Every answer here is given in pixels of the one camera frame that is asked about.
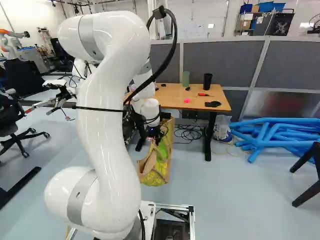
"black office chair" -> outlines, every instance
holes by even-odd
[[[36,133],[36,130],[31,127],[28,128],[27,131],[24,131],[19,135],[15,135],[15,132],[18,130],[16,122],[25,117],[26,114],[18,101],[14,89],[10,89],[8,94],[12,99],[0,93],[0,137],[11,136],[11,138],[5,141],[0,141],[0,144],[3,146],[3,149],[0,150],[0,156],[11,148],[13,144],[17,144],[21,154],[27,158],[29,157],[29,153],[27,153],[22,146],[21,140],[32,139],[41,135],[45,138],[49,138],[50,135],[44,131]]]

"gray floor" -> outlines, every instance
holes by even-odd
[[[81,147],[75,122],[67,122],[61,112],[46,116],[41,108],[18,122],[19,131],[29,126],[46,130],[50,140],[42,137],[24,141],[30,157],[19,157],[13,148],[0,156],[0,186],[12,184],[13,176],[23,175],[34,166],[42,170],[0,211],[0,239],[63,240],[66,224],[46,209],[43,191],[52,176],[67,166],[90,166]],[[75,117],[76,112],[66,109]],[[289,168],[297,157],[273,149],[258,157],[254,164],[233,146],[212,142],[212,161],[204,162],[202,142],[174,146],[170,183],[160,187],[142,185],[142,199],[166,204],[195,206],[197,240],[315,240],[320,236],[320,194],[299,208],[291,201],[317,180],[316,169],[306,164],[297,173]],[[141,152],[130,145],[132,161]],[[89,240],[85,234],[76,239]]]

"blue box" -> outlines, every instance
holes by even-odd
[[[246,13],[251,13],[251,9],[252,9],[252,4],[243,4],[240,7],[240,13],[241,14],[244,14],[245,12]]]
[[[259,3],[259,12],[271,12],[274,8],[277,12],[282,12],[285,3],[274,3],[273,1]]]

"black cup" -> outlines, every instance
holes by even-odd
[[[212,74],[205,73],[203,78],[203,90],[209,90],[211,85]]]

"black desk leg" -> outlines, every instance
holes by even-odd
[[[203,151],[204,151],[204,159],[207,162],[211,161],[211,139],[214,133],[214,126],[216,122],[217,113],[214,111],[210,112],[209,117],[209,124],[204,129],[204,144],[203,144]]]
[[[139,139],[138,143],[135,146],[135,150],[137,152],[140,152],[142,146],[146,142],[147,133],[146,133],[146,130],[145,130],[144,119],[143,119],[142,115],[140,115],[138,113],[135,113],[135,112],[133,112],[132,114],[134,115],[133,119],[135,121],[136,128],[138,129],[139,134],[140,134],[140,139]]]

